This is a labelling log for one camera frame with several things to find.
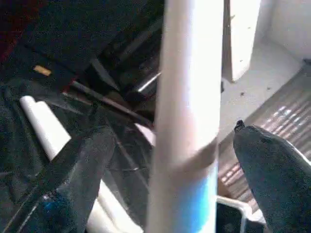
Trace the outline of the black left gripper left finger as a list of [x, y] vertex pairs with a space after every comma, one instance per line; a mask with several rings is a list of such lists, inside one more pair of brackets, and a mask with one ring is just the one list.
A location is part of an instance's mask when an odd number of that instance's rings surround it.
[[83, 233], [114, 152], [108, 127], [71, 139], [39, 173], [31, 176], [25, 156], [0, 160], [0, 230], [3, 233]]

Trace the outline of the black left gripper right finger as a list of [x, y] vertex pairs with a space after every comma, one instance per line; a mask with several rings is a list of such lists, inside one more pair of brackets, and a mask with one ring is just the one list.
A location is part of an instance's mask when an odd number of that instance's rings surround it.
[[311, 163], [287, 140], [239, 120], [233, 148], [274, 233], [311, 231]]

